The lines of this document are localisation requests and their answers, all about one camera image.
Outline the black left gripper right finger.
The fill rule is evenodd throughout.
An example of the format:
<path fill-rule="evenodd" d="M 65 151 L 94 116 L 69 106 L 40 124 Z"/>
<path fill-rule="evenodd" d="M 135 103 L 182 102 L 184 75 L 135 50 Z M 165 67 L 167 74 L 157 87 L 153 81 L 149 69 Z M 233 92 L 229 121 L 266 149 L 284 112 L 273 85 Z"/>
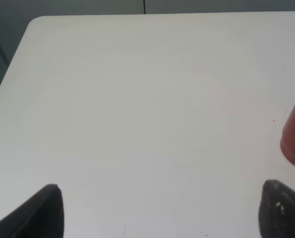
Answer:
<path fill-rule="evenodd" d="M 278 180 L 265 181 L 258 224 L 263 238 L 295 238 L 295 191 Z"/>

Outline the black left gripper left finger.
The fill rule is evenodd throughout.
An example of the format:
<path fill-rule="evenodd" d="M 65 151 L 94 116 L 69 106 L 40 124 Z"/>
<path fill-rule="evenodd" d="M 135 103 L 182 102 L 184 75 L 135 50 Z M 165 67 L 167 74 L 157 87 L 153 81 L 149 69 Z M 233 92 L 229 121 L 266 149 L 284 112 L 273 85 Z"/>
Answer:
<path fill-rule="evenodd" d="M 60 188 L 48 184 L 0 220 L 0 238 L 62 238 L 64 205 Z"/>

